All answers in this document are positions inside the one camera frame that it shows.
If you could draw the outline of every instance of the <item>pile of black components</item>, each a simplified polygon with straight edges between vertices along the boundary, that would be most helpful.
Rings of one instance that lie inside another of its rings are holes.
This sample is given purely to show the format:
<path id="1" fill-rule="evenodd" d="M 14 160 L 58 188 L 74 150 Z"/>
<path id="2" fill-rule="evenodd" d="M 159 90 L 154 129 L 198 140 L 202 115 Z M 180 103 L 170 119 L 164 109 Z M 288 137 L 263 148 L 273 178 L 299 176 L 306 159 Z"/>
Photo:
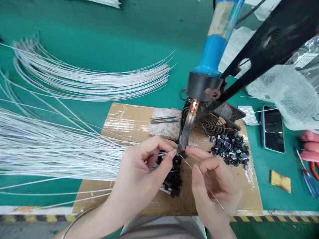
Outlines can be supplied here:
<path id="1" fill-rule="evenodd" d="M 183 158 L 187 157 L 184 152 L 182 152 L 181 155 Z M 176 155 L 173 158 L 173 167 L 163 182 L 165 192 L 170 194 L 170 196 L 173 198 L 179 196 L 180 187 L 182 186 L 182 180 L 180 178 L 180 166 L 183 160 L 182 157 L 180 155 Z M 162 162 L 162 159 L 162 156 L 159 156 L 156 164 L 160 164 Z"/>
<path id="2" fill-rule="evenodd" d="M 239 164 L 244 164 L 244 169 L 248 169 L 249 148 L 244 142 L 244 137 L 240 136 L 238 132 L 213 136 L 210 142 L 216 142 L 210 152 L 212 155 L 221 156 L 227 165 L 238 167 Z"/>

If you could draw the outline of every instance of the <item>blue screwdriver handle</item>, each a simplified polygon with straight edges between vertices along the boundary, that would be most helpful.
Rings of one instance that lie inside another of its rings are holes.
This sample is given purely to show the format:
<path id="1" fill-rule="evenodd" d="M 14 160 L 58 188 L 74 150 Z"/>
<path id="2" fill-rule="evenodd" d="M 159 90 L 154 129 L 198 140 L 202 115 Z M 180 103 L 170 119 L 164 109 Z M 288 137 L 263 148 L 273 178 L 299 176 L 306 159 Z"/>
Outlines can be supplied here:
<path id="1" fill-rule="evenodd" d="M 307 169 L 302 169 L 303 177 L 305 178 L 306 184 L 308 186 L 308 189 L 311 193 L 311 195 L 317 199 L 319 199 L 319 192 L 317 188 L 317 182 L 314 180 L 314 178 L 311 176 L 310 171 Z"/>

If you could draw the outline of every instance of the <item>left hand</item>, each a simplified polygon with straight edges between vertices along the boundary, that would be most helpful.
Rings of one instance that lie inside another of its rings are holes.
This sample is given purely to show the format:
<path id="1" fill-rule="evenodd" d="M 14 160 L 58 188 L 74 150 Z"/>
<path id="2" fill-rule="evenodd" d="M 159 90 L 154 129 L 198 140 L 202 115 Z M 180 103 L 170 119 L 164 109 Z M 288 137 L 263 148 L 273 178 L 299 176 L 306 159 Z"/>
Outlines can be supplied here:
<path id="1" fill-rule="evenodd" d="M 172 169 L 175 146 L 171 140 L 154 136 L 124 152 L 112 193 L 105 202 L 118 215 L 112 222 L 115 228 L 135 217 L 155 197 Z M 160 166 L 151 171 L 160 149 L 167 154 Z"/>

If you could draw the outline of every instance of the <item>yellow pad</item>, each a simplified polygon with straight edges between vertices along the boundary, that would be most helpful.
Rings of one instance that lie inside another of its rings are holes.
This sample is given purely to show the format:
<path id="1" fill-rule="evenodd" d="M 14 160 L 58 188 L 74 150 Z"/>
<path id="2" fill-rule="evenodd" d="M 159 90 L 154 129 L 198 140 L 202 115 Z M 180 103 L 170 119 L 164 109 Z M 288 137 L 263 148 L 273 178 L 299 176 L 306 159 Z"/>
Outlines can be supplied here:
<path id="1" fill-rule="evenodd" d="M 273 170 L 270 171 L 270 183 L 278 188 L 291 193 L 291 179 Z"/>

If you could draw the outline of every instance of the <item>phone screen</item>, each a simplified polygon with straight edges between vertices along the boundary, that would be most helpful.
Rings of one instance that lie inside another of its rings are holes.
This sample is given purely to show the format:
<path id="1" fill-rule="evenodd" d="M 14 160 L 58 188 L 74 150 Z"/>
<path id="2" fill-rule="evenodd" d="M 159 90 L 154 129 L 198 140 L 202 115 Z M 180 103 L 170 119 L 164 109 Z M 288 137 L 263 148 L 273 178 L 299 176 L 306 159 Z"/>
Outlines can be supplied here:
<path id="1" fill-rule="evenodd" d="M 270 110 L 265 106 L 265 146 L 269 149 L 284 153 L 282 117 L 279 110 Z"/>

